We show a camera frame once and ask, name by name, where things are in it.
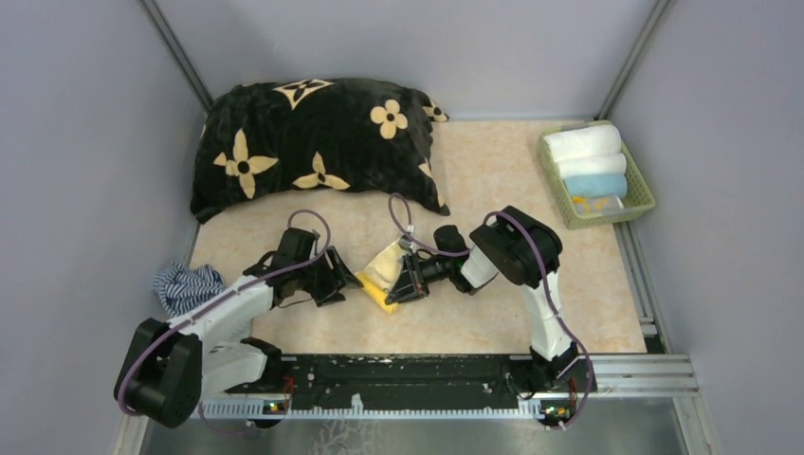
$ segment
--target cable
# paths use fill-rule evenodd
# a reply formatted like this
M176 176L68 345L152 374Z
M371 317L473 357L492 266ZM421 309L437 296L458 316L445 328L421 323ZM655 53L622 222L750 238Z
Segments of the cable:
M284 395L284 411L287 412L290 409L290 400L293 398L294 391L296 391L296 380L293 376L286 376L285 380L287 382L284 383L282 395Z
M191 318L187 318L185 320L182 320L181 322L177 323L174 327L171 327L164 334L162 334L161 337L157 338L153 343L151 343L150 346L148 346L148 348L145 349L145 351L142 352L142 354L139 355L137 360L135 360L134 363L131 365L131 367L128 369L128 372L126 373L126 375L123 376L123 380L120 381L120 387L119 387L119 390L118 390L118 407L120 408L120 410L124 414L126 414L126 415L140 415L139 412L137 412L137 411L135 411L133 409L130 409L125 404L125 393L128 390L128 386L131 383L132 378L134 377L135 374L137 374L137 371L139 371L139 369L142 367L142 364L145 362L145 359L148 358L151 354L153 354L154 351L156 350L156 348L158 348L162 343L164 343L166 339L168 339L169 337L173 336L174 334L179 332L181 329L187 327L188 325L194 324L197 319L200 319L201 317L203 317L204 315L206 315L207 313L209 313L210 311L212 311L213 309L218 307L221 303L223 303L223 302L231 299L232 297L240 294L240 292L245 291L245 290L247 290L247 289L249 289L251 287L256 286L257 284L260 284L262 282L270 280L271 278L277 277L277 276L282 275L284 273L292 272L294 270L298 270L300 268L307 267L308 265L314 263L315 261L320 259L321 256L324 255L324 253L326 252L327 248L329 247L330 241L332 240L332 230L329 228L329 225L327 224L326 220L324 220L324 218L320 214L318 214L317 212L312 211L310 209L299 209L299 210L296 210L293 213L291 213L290 217L288 217L288 219L287 219L287 226L289 228L291 227L291 223L293 222L293 218L295 218L297 215L299 215L301 213L311 214L311 215L315 216L316 218L318 218L319 221L321 221L321 223L323 224L324 229L326 230L327 238L326 238L326 242L324 243L324 247L321 249L321 251L318 254L316 254L315 256L313 256L312 258L308 259L307 261L303 261L303 262L298 263L298 264L289 265L289 266L281 268L279 270L274 270L273 272L269 272L269 273L263 275L262 277L258 277L258 278L255 278L254 280L251 280L250 282L246 282L245 284L243 284L240 287L238 287L236 290L235 289L230 289L229 291L227 291L227 292L223 293L222 295L216 297L210 304L205 305L204 307L202 307L201 310L198 311L197 314L193 315Z
M577 360L578 360L578 357L574 358L574 359L573 359L573 361L572 361L572 362L570 362L570 364L569 364L569 365L567 365L566 367L564 367L564 369L563 369L563 370L561 370L561 371L558 373L558 376L556 376L556 379L560 379L560 378L561 378L561 377L562 377L562 376L563 376L565 373L569 372L569 371L570 371L570 370L571 370L571 369L574 367L574 365L577 363Z
M576 379L574 377L571 377L568 383L570 385L570 409L574 409L577 402Z
M246 427L243 429L228 430L216 428L212 425L212 422L207 420L207 417L204 415L204 406L201 403L198 403L198 418L201 419L201 422L204 422L204 425L211 429L213 433L223 434L224 436L242 436L255 429L254 424L248 420L246 420Z
M388 213L391 215L391 220L396 225L396 228L399 229L399 232L402 232L403 237L405 237L406 239L410 240L411 242L417 244L420 248L425 249L425 250L427 250L427 251L429 251L430 253L433 253L433 254L440 254L442 256L447 256L448 258L463 258L464 256L469 255L469 253L471 251L469 251L468 249L464 250L464 251L459 251L459 252L443 251L443 250L440 250L440 249L438 249L436 247L429 246L429 245L419 241L415 237L413 237L411 232L409 230L405 229L402 226L402 224L399 223L399 219L397 219L396 215L393 213L393 200L394 199L399 199L400 201L402 201L402 204L405 205L405 211L408 213L408 226L409 227L413 226L413 217L411 215L411 206L408 205L408 201L405 199L405 197L402 196L402 194L399 194L398 192L394 192L394 193L392 193L391 195L388 196Z
M492 211L491 213L487 214L483 219L483 223L486 224L492 216L496 216L498 218L503 218L505 221L511 224L514 228L516 228L522 237L524 237L527 244L530 246L530 249L533 251L533 255L536 256L536 262L539 265L539 273L542 276L541 284L544 286L544 296L547 298L547 304L550 306L550 311L553 312L553 315L556 316L556 320L558 321L558 325L561 326L561 330L567 334L572 341L575 342L578 348L580 348L581 352L583 353L584 357L586 357L586 367L588 370L587 378L586 378L586 389L583 392L583 396L580 399L580 403L578 404L577 411L570 417L570 420L567 421L566 424L559 427L551 427L553 429L563 429L566 431L570 428L570 426L575 422L577 416L583 411L584 407L586 406L586 400L589 398L589 393L592 391L592 385L594 383L594 367L592 365L592 360L589 358L589 352L586 350L586 346L583 345L580 339L576 337L576 335L567 327L567 323L564 322L564 318L558 314L558 309L556 308L556 304L553 302L553 298L550 297L550 284L547 282L547 268L544 266L544 260L541 258L541 254L539 253L539 248L536 247L536 243L528 234L527 229L514 217L511 215L501 212L501 211Z
M528 401L531 398L533 398L534 395L536 395L535 391L531 391L530 394L522 396L521 392L518 391L516 387L514 387L514 383L511 382L511 373L507 373L505 375L505 385L507 385L509 389L514 391L514 393L520 398L520 400L523 401Z
M275 306L274 308L279 308L279 309L283 310L283 309L285 309L285 308L290 308L290 307L291 307L291 306L293 306L293 305L298 305L299 303L307 303L307 302L311 301L312 299L313 299L313 298L311 297L311 298L309 298L309 299L303 299L303 300L291 301L290 303L286 303L286 304L281 304L281 303L280 303L280 304L278 304L277 306Z

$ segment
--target black pillow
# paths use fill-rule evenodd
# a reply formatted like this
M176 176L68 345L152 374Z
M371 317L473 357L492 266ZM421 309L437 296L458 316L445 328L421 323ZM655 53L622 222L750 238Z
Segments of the black pillow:
M195 156L190 209L288 190L380 190L443 215L429 167L431 121L448 117L419 90L370 79L238 85L215 101Z

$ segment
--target metal frame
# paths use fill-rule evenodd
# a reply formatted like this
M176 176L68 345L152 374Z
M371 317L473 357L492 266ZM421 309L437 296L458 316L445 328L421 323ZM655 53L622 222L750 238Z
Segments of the metal frame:
M609 95L603 101L603 106L600 108L600 113L597 115L597 117L595 117L595 120L609 118L609 114L612 112L614 105L617 103L617 101L620 99L620 95L623 93L623 88L625 88L626 83L630 80L630 77L633 74L633 69L639 60L645 55L646 45L653 37L656 26L659 24L661 19L665 17L666 13L670 10L670 7L672 7L673 4L675 4L675 0L658 0L653 6L653 11L650 12L648 21L645 22L645 26L642 27L642 31L639 33L636 43L634 43L628 58L623 64L623 68L617 75L617 79L614 80L614 85L612 85L612 89L609 90Z
M201 105L208 112L212 106L210 91L201 80L198 72L192 65L190 58L184 51L178 38L170 27L156 0L137 0L142 6L149 20L155 28L168 51L198 98ZM634 44L633 49L624 62L623 68L617 76L612 89L601 106L596 118L607 118L619 100L624 87L630 80L633 69L643 57L656 26L666 16L675 0L658 0L647 22ZM648 268L639 246L638 238L631 223L614 226L624 266L628 272L630 286L633 291L634 305L642 326L646 344L652 352L671 353L671 345L667 339L665 326L658 311L657 302L650 284ZM689 357L677 354L647 354L647 355L592 355L598 391L591 395L591 399L622 399L637 398L651 399L671 397L679 419L679 431L685 440L687 450L691 454L720 453L716 444L714 433L706 416L704 403L692 370ZM304 419L332 419L332 418L489 418L497 415L500 418L533 418L538 409L536 404L544 399L565 398L565 393L538 393L532 400L520 403L518 409L498 409L503 412L479 410L466 411L373 411L366 410L358 401L353 402L350 409L313 409L304 411L291 410L287 417ZM276 400L273 395L241 395L238 397L223 396L217 400L210 400L205 410L209 408L210 417L238 418L255 417L255 412L261 408L266 400ZM144 417L124 416L119 427L118 437L114 445L115 455L135 455L140 452L148 419Z

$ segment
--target beige tiled floor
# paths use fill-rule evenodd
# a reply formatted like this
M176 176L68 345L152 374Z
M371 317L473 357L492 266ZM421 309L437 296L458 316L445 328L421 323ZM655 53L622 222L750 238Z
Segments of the beige tiled floor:
M486 213L513 205L556 230L564 244L559 291L569 326L592 352L644 352L628 280L612 227L567 230L536 157L542 128L558 121L467 121L435 125L433 175L452 215L442 217L411 204L418 236L455 224L467 234ZM320 212L333 229L333 244L357 271L398 236L379 192L292 191L227 210L201 227L192 266L211 264L233 282L274 249L295 209ZM321 231L300 216L295 226ZM474 297L448 282L431 287L425 300L393 315L362 291L347 301L316 308L312 301L274 309L254 319L252 334L287 353L490 354L526 353L528 319L519 290L498 277Z

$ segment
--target blue and white striped towel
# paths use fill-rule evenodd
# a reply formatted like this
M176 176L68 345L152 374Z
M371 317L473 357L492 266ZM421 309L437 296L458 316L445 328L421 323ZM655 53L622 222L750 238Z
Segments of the blue and white striped towel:
M221 274L210 265L189 270L171 263L154 277L154 290L171 318L181 316L226 289Z

